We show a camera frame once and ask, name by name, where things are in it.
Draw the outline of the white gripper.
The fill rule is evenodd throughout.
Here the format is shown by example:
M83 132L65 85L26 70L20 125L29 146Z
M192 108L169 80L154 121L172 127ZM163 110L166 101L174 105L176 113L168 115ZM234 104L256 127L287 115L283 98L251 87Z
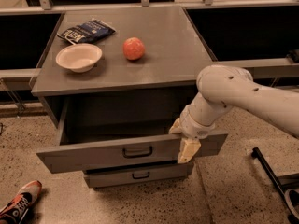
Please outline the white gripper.
M204 126L195 121L191 116L189 107L186 106L181 112L179 118L176 118L169 129L169 134L183 133L188 138L182 138L178 154L178 163L189 162L201 147L197 139L205 139L210 132L215 129L215 124Z

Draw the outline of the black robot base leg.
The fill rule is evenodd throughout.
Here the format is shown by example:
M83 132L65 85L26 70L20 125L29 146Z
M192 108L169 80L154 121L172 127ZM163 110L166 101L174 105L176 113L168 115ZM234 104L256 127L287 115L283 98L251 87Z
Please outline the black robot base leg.
M262 152L257 147L252 150L251 157L256 158L260 162L282 198L282 201L289 209L289 222L291 224L299 224L299 174L276 176Z

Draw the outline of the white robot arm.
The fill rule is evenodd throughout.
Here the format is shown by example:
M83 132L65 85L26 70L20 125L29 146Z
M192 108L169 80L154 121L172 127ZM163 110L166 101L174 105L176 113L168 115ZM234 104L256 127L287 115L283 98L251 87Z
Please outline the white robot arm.
M215 121L234 106L299 137L299 93L257 84L240 67L210 65L197 76L197 94L169 132L181 136L178 163L189 162L201 141L215 129Z

